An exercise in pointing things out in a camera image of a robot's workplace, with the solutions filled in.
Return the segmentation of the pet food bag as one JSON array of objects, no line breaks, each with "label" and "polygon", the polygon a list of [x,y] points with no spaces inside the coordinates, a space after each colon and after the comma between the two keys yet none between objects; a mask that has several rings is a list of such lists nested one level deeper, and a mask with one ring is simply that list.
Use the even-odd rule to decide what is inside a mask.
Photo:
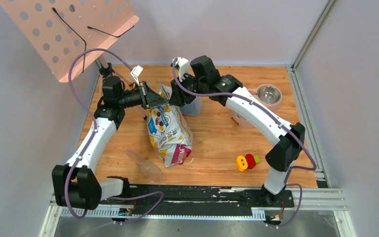
[{"label": "pet food bag", "polygon": [[165,167],[181,165],[192,153],[193,135],[180,108],[168,103],[147,114],[149,140]]}]

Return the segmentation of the clear plastic scoop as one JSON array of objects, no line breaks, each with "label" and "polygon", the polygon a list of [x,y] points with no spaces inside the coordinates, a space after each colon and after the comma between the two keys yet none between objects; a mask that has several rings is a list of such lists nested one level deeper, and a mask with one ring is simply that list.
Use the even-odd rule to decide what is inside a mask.
[{"label": "clear plastic scoop", "polygon": [[164,178],[162,170],[155,165],[153,162],[143,159],[132,150],[126,150],[125,153],[132,159],[135,160],[136,163],[139,164],[140,172],[144,174],[147,178],[161,182]]}]

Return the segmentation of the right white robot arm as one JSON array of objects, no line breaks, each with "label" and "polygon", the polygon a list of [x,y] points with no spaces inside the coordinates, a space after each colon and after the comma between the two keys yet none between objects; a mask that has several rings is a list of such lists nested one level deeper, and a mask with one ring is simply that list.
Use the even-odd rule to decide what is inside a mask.
[{"label": "right white robot arm", "polygon": [[262,199],[266,205],[275,206],[288,186],[294,163],[301,152],[306,152],[305,127],[299,122],[292,124],[268,109],[239,79],[222,75],[206,55],[191,62],[176,57],[171,67],[174,77],[171,83],[179,104],[187,104],[196,97],[209,97],[242,116],[270,143],[272,148],[265,156],[269,170],[262,186]]}]

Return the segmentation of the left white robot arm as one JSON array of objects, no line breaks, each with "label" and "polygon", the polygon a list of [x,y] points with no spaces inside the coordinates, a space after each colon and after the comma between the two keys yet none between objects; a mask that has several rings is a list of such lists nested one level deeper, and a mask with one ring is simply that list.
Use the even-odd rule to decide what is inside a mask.
[{"label": "left white robot arm", "polygon": [[118,76],[108,76],[102,81],[103,96],[93,116],[90,130],[77,151],[64,165],[52,170],[54,196],[58,206],[94,210],[101,201],[113,197],[125,204],[131,199],[127,178],[109,176],[97,180],[94,172],[99,159],[112,136],[125,117],[125,109],[141,106],[156,108],[167,99],[153,91],[145,81],[133,89],[125,89]]}]

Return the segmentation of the pink double pet bowl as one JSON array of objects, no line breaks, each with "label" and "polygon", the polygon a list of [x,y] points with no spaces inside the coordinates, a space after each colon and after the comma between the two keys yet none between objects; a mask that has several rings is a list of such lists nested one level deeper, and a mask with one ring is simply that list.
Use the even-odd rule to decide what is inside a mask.
[{"label": "pink double pet bowl", "polygon": [[[261,104],[272,112],[276,112],[282,106],[282,92],[278,87],[272,84],[261,84],[254,88],[248,88],[248,91],[253,97],[255,97]],[[229,116],[241,128],[254,128],[253,125],[233,110],[229,111]]]}]

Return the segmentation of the translucent plastic container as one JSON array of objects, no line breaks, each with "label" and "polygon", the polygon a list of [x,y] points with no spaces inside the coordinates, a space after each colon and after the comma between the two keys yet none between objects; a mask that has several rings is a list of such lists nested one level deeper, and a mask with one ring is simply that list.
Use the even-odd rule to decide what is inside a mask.
[{"label": "translucent plastic container", "polygon": [[196,97],[191,103],[180,107],[180,111],[184,116],[198,117],[201,114],[202,106],[202,99]]}]

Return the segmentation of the colourful stacking toy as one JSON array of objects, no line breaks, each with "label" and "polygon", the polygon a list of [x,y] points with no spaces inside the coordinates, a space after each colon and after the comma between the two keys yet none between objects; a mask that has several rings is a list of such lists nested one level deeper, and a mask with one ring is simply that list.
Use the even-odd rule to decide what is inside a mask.
[{"label": "colourful stacking toy", "polygon": [[246,154],[244,156],[238,156],[235,163],[237,169],[244,172],[247,169],[255,168],[255,166],[260,163],[260,157],[258,155]]}]

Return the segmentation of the pink music stand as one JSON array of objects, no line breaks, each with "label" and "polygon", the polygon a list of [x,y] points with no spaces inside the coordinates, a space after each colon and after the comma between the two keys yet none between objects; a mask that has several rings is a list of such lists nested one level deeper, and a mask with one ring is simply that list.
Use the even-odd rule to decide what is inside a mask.
[{"label": "pink music stand", "polygon": [[59,82],[75,78],[139,21],[129,0],[1,0]]}]

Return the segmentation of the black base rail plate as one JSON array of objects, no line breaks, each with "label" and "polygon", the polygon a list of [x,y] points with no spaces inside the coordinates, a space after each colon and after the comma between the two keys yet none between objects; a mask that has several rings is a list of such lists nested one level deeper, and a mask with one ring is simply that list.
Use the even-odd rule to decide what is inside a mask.
[{"label": "black base rail plate", "polygon": [[276,200],[267,198],[260,188],[135,184],[130,196],[162,191],[163,199],[152,215],[248,216],[253,207],[293,208],[292,192],[285,190]]}]

